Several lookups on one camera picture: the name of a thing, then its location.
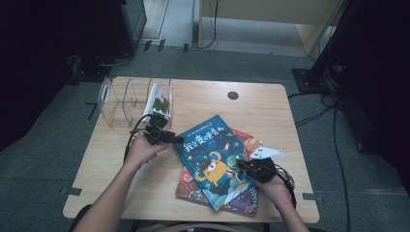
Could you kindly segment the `white caterpillar picture book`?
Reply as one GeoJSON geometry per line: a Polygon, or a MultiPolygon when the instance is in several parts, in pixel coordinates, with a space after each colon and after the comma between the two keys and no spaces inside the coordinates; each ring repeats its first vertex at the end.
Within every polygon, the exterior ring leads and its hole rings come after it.
{"type": "Polygon", "coordinates": [[[144,119],[142,122],[148,126],[150,124],[151,115],[160,115],[167,121],[171,119],[171,99],[172,91],[170,82],[152,82],[149,85],[148,97],[143,111],[144,119]]]}

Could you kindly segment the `black metal stand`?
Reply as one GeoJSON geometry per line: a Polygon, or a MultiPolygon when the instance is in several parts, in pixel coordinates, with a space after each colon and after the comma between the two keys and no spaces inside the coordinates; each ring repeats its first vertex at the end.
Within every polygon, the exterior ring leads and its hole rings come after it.
{"type": "Polygon", "coordinates": [[[329,38],[328,43],[312,68],[310,70],[292,70],[298,90],[301,93],[325,94],[331,92],[325,72],[329,67],[340,64],[340,57],[337,56],[337,48],[341,47],[343,33],[352,17],[352,8],[355,5],[354,1],[355,0],[347,0],[337,22],[334,34],[329,38]]]}

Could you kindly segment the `colourful monsters picture book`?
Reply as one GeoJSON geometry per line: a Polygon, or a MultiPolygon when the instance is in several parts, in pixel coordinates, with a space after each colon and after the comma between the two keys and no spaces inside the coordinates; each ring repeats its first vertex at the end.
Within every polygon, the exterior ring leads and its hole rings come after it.
{"type": "MultiPolygon", "coordinates": [[[[249,155],[262,144],[260,140],[254,139],[252,135],[240,136],[240,140],[244,142],[245,153],[243,155],[235,156],[228,162],[229,164],[236,165],[237,160],[247,160],[249,155]]],[[[175,194],[178,197],[200,202],[202,204],[209,202],[206,194],[199,187],[198,183],[194,180],[186,167],[183,168],[175,194]]],[[[249,186],[245,191],[235,193],[229,202],[222,205],[222,208],[243,214],[254,215],[257,208],[257,190],[255,186],[249,186]]]]}

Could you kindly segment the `beige wooden cabinet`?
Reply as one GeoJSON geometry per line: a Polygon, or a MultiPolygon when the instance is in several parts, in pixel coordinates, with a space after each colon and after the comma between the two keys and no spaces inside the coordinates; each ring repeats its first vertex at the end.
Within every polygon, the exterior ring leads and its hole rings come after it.
{"type": "Polygon", "coordinates": [[[296,25],[306,55],[311,55],[323,34],[342,12],[347,0],[199,0],[202,18],[213,17],[291,23],[296,25]]]}

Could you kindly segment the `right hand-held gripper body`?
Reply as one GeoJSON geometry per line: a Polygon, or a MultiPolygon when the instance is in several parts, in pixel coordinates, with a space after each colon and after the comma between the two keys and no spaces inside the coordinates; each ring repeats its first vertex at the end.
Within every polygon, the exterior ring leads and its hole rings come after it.
{"type": "Polygon", "coordinates": [[[258,147],[250,154],[250,176],[260,182],[270,182],[278,173],[272,157],[282,155],[282,150],[258,147]]]}

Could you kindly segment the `black floor tape cross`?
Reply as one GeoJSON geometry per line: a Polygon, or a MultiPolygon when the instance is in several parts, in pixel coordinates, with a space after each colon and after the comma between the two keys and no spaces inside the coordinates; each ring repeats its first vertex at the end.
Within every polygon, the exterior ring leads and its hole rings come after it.
{"type": "Polygon", "coordinates": [[[90,107],[90,112],[87,117],[88,121],[92,120],[94,117],[99,116],[99,105],[96,102],[87,101],[85,104],[90,107]]]}

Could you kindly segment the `clear acrylic book rack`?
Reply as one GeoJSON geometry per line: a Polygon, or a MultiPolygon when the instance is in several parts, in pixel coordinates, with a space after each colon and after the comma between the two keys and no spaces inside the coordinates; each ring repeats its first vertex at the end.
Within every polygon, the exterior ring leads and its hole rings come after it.
{"type": "MultiPolygon", "coordinates": [[[[98,105],[101,115],[110,128],[133,128],[143,117],[149,85],[152,82],[170,82],[172,91],[171,114],[173,106],[173,88],[170,79],[142,78],[142,77],[106,77],[98,96],[98,105]]],[[[164,127],[171,128],[172,116],[164,127]]]]}

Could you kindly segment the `blue monster picture book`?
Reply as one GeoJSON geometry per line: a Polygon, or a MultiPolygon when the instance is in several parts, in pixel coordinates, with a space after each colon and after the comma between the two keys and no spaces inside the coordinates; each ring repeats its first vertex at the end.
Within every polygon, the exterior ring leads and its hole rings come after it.
{"type": "Polygon", "coordinates": [[[249,159],[244,142],[219,115],[180,136],[184,143],[173,146],[215,211],[254,186],[250,176],[237,165],[237,160],[249,159]]]}

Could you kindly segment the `black cabinet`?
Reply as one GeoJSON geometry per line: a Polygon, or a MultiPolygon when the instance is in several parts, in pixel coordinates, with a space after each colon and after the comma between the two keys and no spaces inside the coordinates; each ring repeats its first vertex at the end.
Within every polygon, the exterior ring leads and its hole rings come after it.
{"type": "Polygon", "coordinates": [[[147,22],[143,0],[109,0],[116,44],[121,55],[132,55],[147,22]]]}

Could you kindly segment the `person's left hand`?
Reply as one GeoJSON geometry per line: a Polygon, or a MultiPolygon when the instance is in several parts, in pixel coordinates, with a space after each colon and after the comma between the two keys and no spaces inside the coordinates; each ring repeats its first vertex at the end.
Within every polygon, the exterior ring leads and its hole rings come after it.
{"type": "Polygon", "coordinates": [[[168,143],[151,145],[145,136],[139,135],[132,140],[124,165],[136,171],[144,163],[147,163],[159,152],[166,150],[168,147],[168,143]]]}

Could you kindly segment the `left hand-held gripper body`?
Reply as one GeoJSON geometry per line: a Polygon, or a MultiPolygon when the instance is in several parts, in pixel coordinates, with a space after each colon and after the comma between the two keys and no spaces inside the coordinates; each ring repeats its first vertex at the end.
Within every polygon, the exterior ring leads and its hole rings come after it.
{"type": "Polygon", "coordinates": [[[168,121],[159,115],[152,115],[149,120],[149,125],[145,127],[144,135],[150,144],[160,142],[170,143],[171,138],[169,133],[163,128],[168,121]]]}

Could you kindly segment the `person's right hand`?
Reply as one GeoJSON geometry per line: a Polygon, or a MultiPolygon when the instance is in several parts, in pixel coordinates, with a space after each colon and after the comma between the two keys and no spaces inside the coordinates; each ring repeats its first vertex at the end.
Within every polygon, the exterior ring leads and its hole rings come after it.
{"type": "Polygon", "coordinates": [[[284,181],[279,176],[275,176],[268,183],[255,181],[255,184],[277,208],[282,206],[293,207],[290,193],[284,181]]]}

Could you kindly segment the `red picture book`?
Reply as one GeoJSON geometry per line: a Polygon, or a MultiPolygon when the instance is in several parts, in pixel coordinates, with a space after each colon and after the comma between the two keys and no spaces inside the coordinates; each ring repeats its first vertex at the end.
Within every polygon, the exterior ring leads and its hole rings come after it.
{"type": "Polygon", "coordinates": [[[240,131],[240,130],[236,130],[236,129],[231,129],[233,132],[234,132],[234,134],[236,135],[236,136],[238,136],[239,138],[240,138],[240,140],[241,141],[243,141],[243,142],[245,142],[246,140],[248,140],[248,139],[253,139],[253,136],[251,135],[251,134],[248,134],[248,133],[245,133],[245,132],[242,132],[242,131],[240,131]]]}

